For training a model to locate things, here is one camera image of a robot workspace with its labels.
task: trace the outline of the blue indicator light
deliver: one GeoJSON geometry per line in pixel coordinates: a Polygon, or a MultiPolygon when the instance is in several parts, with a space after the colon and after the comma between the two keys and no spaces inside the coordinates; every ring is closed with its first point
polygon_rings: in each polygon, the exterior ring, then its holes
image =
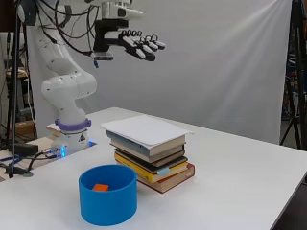
{"type": "Polygon", "coordinates": [[[66,156],[66,148],[65,147],[61,147],[60,148],[60,154],[61,154],[61,157],[65,157],[66,156]]]}

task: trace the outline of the yellow book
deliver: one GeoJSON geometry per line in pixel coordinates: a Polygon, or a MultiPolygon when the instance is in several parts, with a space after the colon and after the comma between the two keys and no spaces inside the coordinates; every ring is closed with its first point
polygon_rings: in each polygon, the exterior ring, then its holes
{"type": "Polygon", "coordinates": [[[171,175],[177,174],[177,173],[181,173],[185,170],[187,170],[187,162],[183,162],[181,164],[178,164],[176,166],[173,166],[170,169],[166,169],[166,171],[164,173],[156,173],[153,174],[151,172],[148,172],[147,170],[144,170],[143,168],[139,167],[138,165],[132,163],[131,161],[129,161],[128,159],[122,157],[119,154],[114,154],[115,156],[115,160],[117,162],[119,162],[122,165],[126,165],[132,169],[135,170],[135,172],[139,175],[142,176],[144,179],[147,179],[150,183],[155,183],[156,181],[159,181],[161,179],[164,179],[166,177],[169,177],[171,175]]]}

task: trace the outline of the brown book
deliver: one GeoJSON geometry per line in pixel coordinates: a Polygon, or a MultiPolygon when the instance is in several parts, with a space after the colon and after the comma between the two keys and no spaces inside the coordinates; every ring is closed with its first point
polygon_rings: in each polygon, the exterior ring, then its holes
{"type": "Polygon", "coordinates": [[[138,176],[137,180],[156,190],[157,192],[164,194],[165,192],[173,189],[175,186],[181,184],[183,181],[193,177],[195,175],[195,166],[192,164],[188,164],[187,165],[187,170],[180,172],[178,174],[172,175],[170,177],[167,177],[165,179],[162,179],[160,181],[157,181],[155,183],[150,183],[148,182],[146,179],[143,179],[141,176],[138,176]]]}
{"type": "Polygon", "coordinates": [[[152,163],[152,162],[155,162],[155,161],[158,161],[158,160],[161,160],[167,156],[170,156],[172,154],[175,154],[179,151],[183,151],[184,150],[184,146],[183,145],[179,145],[177,147],[174,147],[172,149],[168,149],[168,150],[165,150],[165,151],[162,151],[161,153],[159,154],[156,154],[156,155],[152,155],[152,156],[149,156],[149,155],[146,155],[146,154],[143,154],[139,151],[136,151],[132,148],[129,148],[127,145],[119,142],[119,141],[116,141],[116,140],[113,140],[111,139],[111,143],[110,143],[112,146],[114,146],[115,148],[117,149],[120,149],[122,150],[123,152],[127,152],[128,154],[130,155],[134,155],[144,161],[147,161],[149,163],[152,163]]]}
{"type": "Polygon", "coordinates": [[[188,158],[186,158],[185,156],[180,156],[179,158],[176,158],[176,159],[168,162],[166,165],[156,167],[156,166],[153,166],[153,164],[148,163],[146,161],[143,161],[143,160],[141,160],[141,159],[139,159],[135,156],[124,154],[119,149],[117,149],[115,151],[115,154],[118,154],[118,155],[124,157],[125,159],[128,159],[130,162],[134,163],[135,165],[138,165],[139,167],[143,168],[146,171],[149,171],[150,173],[158,173],[161,170],[164,170],[166,168],[172,168],[173,166],[176,166],[176,165],[179,165],[183,162],[188,161],[188,158]]]}

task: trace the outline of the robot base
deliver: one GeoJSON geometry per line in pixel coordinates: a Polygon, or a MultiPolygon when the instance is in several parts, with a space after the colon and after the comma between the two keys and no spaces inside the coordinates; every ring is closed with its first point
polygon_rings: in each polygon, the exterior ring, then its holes
{"type": "Polygon", "coordinates": [[[74,132],[62,131],[60,137],[52,144],[52,148],[65,147],[65,155],[69,155],[89,148],[89,143],[87,129],[74,132]]]}

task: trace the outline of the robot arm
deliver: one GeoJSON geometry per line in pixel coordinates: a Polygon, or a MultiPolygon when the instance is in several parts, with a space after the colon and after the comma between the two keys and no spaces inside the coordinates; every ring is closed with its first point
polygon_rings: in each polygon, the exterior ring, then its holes
{"type": "Polygon", "coordinates": [[[61,136],[54,142],[54,147],[66,147],[67,153],[88,147],[86,132],[91,122],[86,119],[84,111],[77,108],[75,100],[88,97],[97,89],[94,76],[84,71],[67,50],[67,45],[72,45],[66,42],[67,34],[62,27],[70,16],[81,15],[67,9],[76,4],[90,4],[89,11],[100,8],[102,17],[95,21],[93,50],[80,52],[92,57],[96,67],[99,60],[113,60],[109,51],[112,46],[121,46],[127,54],[136,58],[154,61],[154,52],[163,50],[165,44],[157,40],[157,35],[143,36],[142,32],[128,29],[129,21],[142,15],[142,12],[131,8],[131,1],[21,0],[18,15],[24,24],[34,26],[31,31],[41,58],[46,67],[57,74],[45,80],[41,87],[42,95],[59,111],[56,125],[61,130],[61,136]]]}

